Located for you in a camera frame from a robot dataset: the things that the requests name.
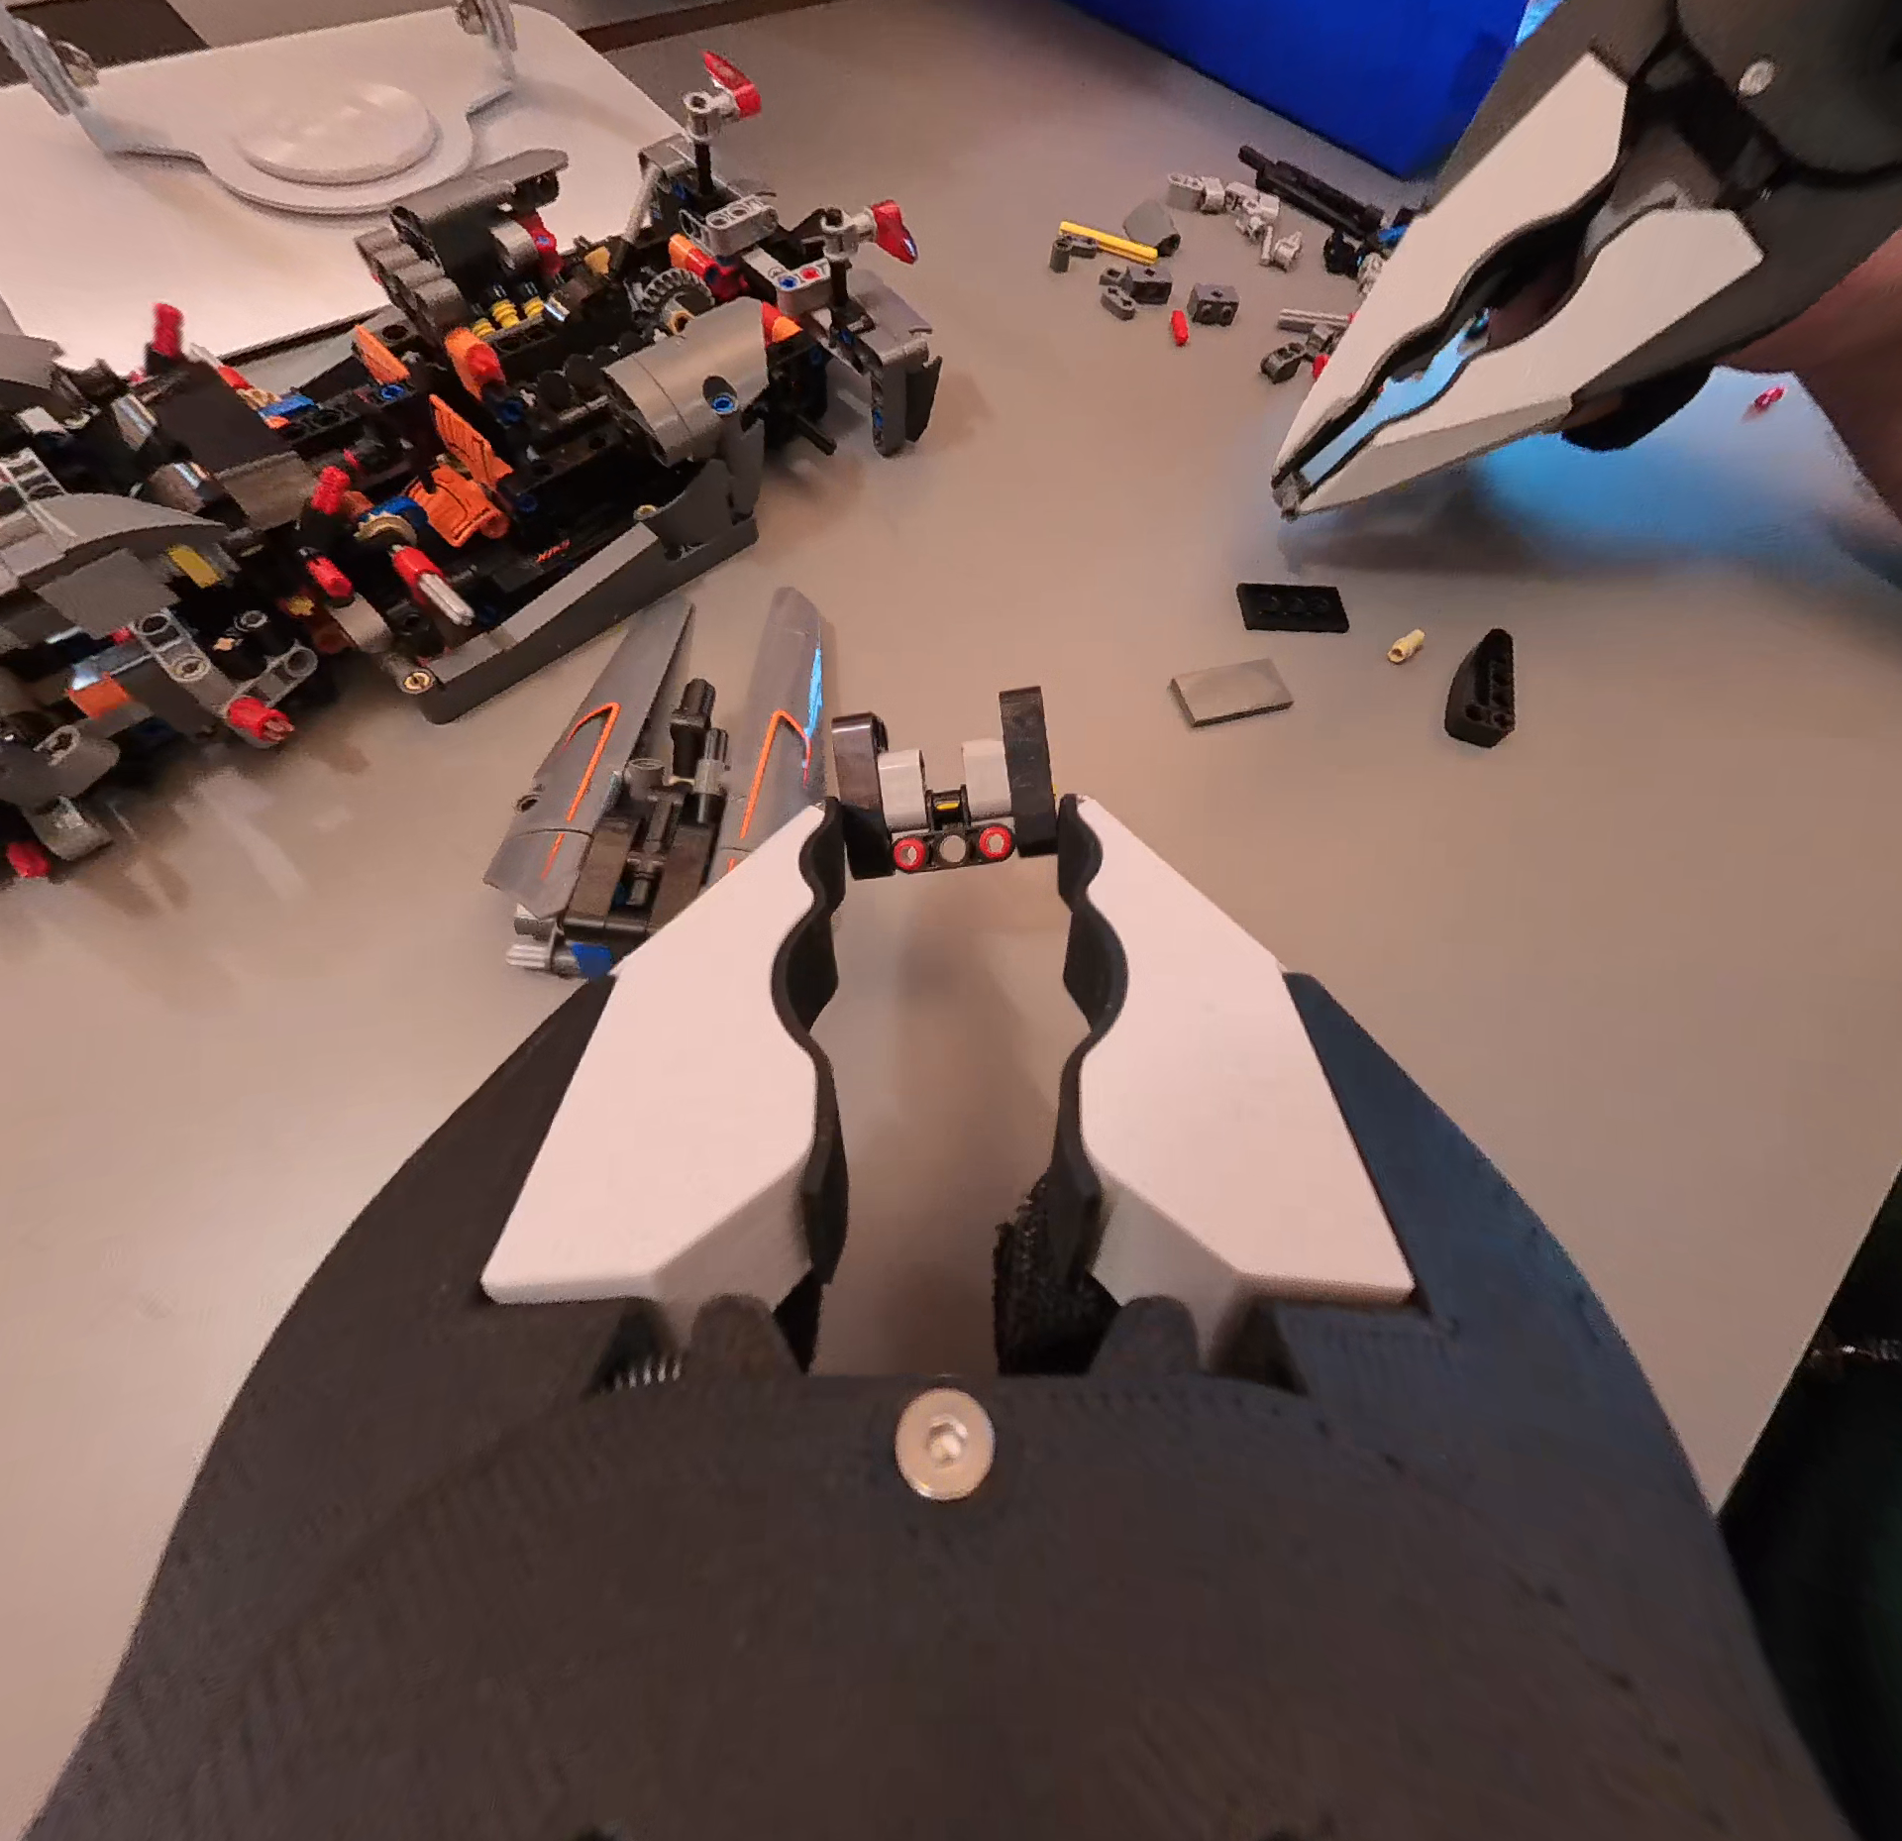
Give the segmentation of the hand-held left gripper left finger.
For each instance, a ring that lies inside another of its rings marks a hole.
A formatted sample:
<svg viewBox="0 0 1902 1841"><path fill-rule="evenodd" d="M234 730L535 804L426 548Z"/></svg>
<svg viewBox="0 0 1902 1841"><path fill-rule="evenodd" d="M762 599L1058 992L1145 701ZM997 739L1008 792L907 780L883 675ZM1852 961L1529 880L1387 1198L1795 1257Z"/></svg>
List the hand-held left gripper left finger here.
<svg viewBox="0 0 1902 1841"><path fill-rule="evenodd" d="M825 799L614 972L488 1257L491 1301L779 1306L831 1283L847 1176L813 1026L838 982L843 890Z"/></svg>

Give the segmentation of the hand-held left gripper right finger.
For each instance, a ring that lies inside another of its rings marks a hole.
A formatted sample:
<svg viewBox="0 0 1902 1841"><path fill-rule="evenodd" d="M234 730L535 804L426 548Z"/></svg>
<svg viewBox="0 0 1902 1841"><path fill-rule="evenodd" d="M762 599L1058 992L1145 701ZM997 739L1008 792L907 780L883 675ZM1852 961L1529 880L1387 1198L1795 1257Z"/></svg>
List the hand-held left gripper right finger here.
<svg viewBox="0 0 1902 1841"><path fill-rule="evenodd" d="M1058 806L1052 1256L1115 1306L1179 1306L1217 1358L1266 1301L1404 1306L1414 1271L1279 959L1106 806Z"/></svg>

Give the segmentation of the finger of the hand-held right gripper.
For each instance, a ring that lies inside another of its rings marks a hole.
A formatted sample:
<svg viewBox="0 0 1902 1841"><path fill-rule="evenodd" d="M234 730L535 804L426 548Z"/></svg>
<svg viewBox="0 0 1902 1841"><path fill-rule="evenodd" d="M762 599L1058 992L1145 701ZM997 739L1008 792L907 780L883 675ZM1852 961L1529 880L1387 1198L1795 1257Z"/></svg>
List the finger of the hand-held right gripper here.
<svg viewBox="0 0 1902 1841"><path fill-rule="evenodd" d="M1754 280L1763 249L1717 210L1644 211L1589 260L1579 283L1521 341L1469 354L1425 402L1353 435L1345 405L1279 464L1279 510L1331 512L1597 416L1604 403L1689 379L1733 344L1710 313Z"/></svg>
<svg viewBox="0 0 1902 1841"><path fill-rule="evenodd" d="M1313 491L1313 457L1390 379L1433 357L1489 260L1561 224L1607 183L1621 150L1627 85L1584 54L1414 224L1348 321L1275 462L1277 491Z"/></svg>

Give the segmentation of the small black lego assembly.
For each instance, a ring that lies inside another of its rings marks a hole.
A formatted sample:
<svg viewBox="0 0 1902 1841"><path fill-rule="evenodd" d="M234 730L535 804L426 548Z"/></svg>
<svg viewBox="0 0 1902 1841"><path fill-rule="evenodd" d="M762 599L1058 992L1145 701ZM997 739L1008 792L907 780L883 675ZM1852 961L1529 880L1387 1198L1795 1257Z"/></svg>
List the small black lego assembly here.
<svg viewBox="0 0 1902 1841"><path fill-rule="evenodd" d="M1039 686L997 696L1000 732L967 739L963 778L929 782L920 750L897 750L876 712L831 728L843 862L852 880L986 870L1055 855L1058 796Z"/></svg>

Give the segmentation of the grey lego tile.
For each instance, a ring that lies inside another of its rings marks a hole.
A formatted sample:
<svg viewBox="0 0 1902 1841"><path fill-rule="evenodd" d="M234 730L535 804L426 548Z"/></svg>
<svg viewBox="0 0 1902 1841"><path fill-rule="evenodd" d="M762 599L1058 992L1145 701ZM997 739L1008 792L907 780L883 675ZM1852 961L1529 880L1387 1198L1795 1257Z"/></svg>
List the grey lego tile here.
<svg viewBox="0 0 1902 1841"><path fill-rule="evenodd" d="M1270 658L1176 673L1169 694L1192 730L1288 712L1295 694Z"/></svg>

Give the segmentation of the large lego car model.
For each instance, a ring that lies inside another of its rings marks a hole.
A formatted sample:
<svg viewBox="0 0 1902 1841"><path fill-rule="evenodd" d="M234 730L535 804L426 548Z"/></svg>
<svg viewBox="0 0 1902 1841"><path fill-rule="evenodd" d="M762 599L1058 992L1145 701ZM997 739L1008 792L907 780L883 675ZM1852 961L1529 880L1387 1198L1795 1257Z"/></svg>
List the large lego car model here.
<svg viewBox="0 0 1902 1841"><path fill-rule="evenodd" d="M347 660L447 726L653 608L754 542L772 452L832 450L836 378L920 443L930 322L852 275L918 260L897 200L786 223L714 155L754 84L701 63L616 234L551 232L556 149L368 221L380 300L289 389L170 304L126 369L5 310L5 878L101 855L171 750L282 747Z"/></svg>

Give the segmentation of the pile of loose lego pieces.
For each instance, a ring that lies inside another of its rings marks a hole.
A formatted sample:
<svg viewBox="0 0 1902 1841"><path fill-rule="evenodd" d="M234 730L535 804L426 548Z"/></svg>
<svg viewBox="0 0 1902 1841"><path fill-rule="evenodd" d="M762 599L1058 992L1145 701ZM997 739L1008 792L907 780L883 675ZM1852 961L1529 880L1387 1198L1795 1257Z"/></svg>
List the pile of loose lego pieces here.
<svg viewBox="0 0 1902 1841"><path fill-rule="evenodd" d="M1163 189L1128 210L1114 232L1063 218L1047 266L1055 275L1090 266L1100 305L1132 322L1143 312L1168 319L1174 348L1199 332L1234 330L1241 288L1187 266L1192 221L1221 221L1238 249L1277 288L1333 281L1345 305L1307 308L1279 295L1270 308L1273 343L1260 376L1275 386L1317 378L1341 344L1355 310L1398 251L1417 203L1362 199L1304 166L1241 145L1239 177L1187 171L1165 177Z"/></svg>

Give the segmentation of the grey pointed lego wing assembly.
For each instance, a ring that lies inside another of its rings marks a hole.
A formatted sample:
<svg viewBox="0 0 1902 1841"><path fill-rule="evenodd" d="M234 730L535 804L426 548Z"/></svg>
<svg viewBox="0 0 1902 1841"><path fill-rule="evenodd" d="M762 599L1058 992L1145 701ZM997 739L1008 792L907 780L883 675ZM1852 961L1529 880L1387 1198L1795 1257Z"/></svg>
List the grey pointed lego wing assembly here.
<svg viewBox="0 0 1902 1841"><path fill-rule="evenodd" d="M486 882L512 970L599 978L825 796L825 622L774 592L746 699L721 722L689 671L695 608L665 599L616 642L516 799Z"/></svg>

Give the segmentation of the black curved lego piece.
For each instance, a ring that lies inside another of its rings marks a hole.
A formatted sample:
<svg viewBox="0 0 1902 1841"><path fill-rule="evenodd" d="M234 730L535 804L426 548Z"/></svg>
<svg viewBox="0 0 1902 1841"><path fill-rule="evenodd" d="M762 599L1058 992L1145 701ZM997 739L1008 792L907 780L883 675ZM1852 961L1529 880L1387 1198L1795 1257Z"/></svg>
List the black curved lego piece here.
<svg viewBox="0 0 1902 1841"><path fill-rule="evenodd" d="M1489 630L1462 658L1444 698L1443 730L1483 751L1517 730L1517 650L1510 630Z"/></svg>

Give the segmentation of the blue plastic bin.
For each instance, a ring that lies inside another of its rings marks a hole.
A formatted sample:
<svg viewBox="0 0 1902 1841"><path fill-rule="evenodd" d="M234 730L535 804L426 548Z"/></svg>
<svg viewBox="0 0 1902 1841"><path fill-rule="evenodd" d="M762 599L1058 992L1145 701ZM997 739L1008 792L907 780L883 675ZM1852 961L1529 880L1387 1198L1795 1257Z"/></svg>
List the blue plastic bin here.
<svg viewBox="0 0 1902 1841"><path fill-rule="evenodd" d="M1432 172L1529 0L1066 0L1390 174Z"/></svg>

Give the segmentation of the white book stand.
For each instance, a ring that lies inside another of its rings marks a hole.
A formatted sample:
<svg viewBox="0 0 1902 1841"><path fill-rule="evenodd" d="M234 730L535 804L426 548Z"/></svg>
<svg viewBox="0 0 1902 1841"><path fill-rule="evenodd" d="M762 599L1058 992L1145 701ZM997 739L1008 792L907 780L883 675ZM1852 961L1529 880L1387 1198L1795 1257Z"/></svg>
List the white book stand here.
<svg viewBox="0 0 1902 1841"><path fill-rule="evenodd" d="M576 30L512 0L106 65L5 10L3 288L65 355L142 357L153 308L236 355L360 321L358 238L413 193L553 149L549 224L616 232L677 128Z"/></svg>

